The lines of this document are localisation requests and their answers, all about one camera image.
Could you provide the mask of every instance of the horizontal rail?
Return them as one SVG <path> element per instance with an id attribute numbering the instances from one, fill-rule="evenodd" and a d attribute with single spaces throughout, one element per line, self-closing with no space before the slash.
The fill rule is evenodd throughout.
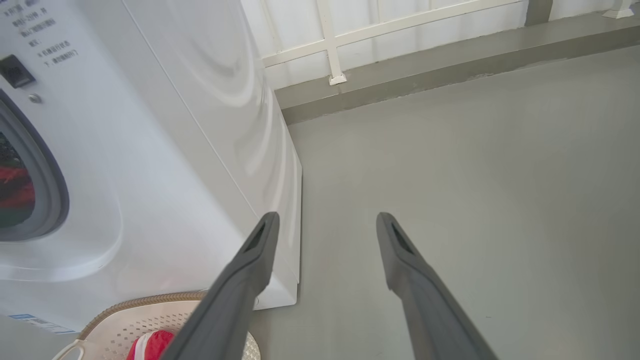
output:
<path id="1" fill-rule="evenodd" d="M 426 12 L 415 13 L 407 17 L 401 17 L 379 24 L 373 24 L 366 28 L 350 31 L 345 34 L 335 36 L 333 46 L 343 46 L 352 44 L 354 42 L 366 40 L 368 38 L 377 37 L 380 35 L 393 33 L 395 31 L 413 28 L 415 26 L 427 24 L 449 17 L 464 15 L 466 13 L 477 12 L 480 10 L 495 8 L 502 5 L 508 5 L 513 3 L 519 3 L 523 0 L 472 0 L 466 3 L 446 6 L 444 8 L 438 8 L 429 10 Z M 278 65 L 287 61 L 302 58 L 307 55 L 320 53 L 321 51 L 328 50 L 327 41 L 324 39 L 312 42 L 310 44 L 301 45 L 292 49 L 280 51 L 276 54 L 265 56 L 262 60 L 265 67 Z"/>

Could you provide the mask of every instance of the screw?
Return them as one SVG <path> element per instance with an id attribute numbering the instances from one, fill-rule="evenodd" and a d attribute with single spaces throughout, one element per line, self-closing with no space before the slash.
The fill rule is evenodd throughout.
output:
<path id="1" fill-rule="evenodd" d="M 42 98 L 38 94 L 29 94 L 29 101 L 34 104 L 40 104 L 42 102 Z"/>

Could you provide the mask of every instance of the basket handle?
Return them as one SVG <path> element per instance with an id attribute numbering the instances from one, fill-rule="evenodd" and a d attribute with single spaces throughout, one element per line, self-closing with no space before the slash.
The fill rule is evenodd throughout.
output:
<path id="1" fill-rule="evenodd" d="M 60 350 L 60 352 L 58 352 L 58 354 L 56 354 L 51 360 L 61 360 L 75 348 L 80 349 L 80 355 L 77 360 L 82 360 L 84 357 L 84 347 L 82 346 L 82 343 L 84 343 L 84 340 L 75 339 L 74 342 Z"/>

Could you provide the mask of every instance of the basket rim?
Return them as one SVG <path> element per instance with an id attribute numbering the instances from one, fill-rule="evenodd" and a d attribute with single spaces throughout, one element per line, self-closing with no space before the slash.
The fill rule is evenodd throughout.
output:
<path id="1" fill-rule="evenodd" d="M 80 332 L 80 335 L 78 335 L 77 339 L 82 341 L 86 340 L 86 337 L 89 336 L 89 334 L 95 329 L 95 327 L 98 326 L 98 324 L 100 324 L 107 317 L 119 311 L 132 309 L 134 307 L 161 304 L 163 302 L 200 301 L 206 294 L 206 291 L 185 291 L 180 293 L 169 293 L 149 297 L 141 297 L 139 299 L 128 300 L 119 304 L 115 304 L 114 306 L 111 306 L 110 308 L 106 309 L 105 311 L 98 314 L 98 316 L 93 318 L 93 320 L 91 320 L 89 324 L 87 324 L 87 326 L 85 326 L 84 329 Z"/>

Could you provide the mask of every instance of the concrete ledge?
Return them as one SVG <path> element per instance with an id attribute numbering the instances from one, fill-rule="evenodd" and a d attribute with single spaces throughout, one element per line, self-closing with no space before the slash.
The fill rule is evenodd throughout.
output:
<path id="1" fill-rule="evenodd" d="M 346 83 L 326 78 L 276 90 L 287 124 L 399 96 L 640 44 L 640 15 L 601 13 L 555 20 L 464 40 L 345 71 Z"/>

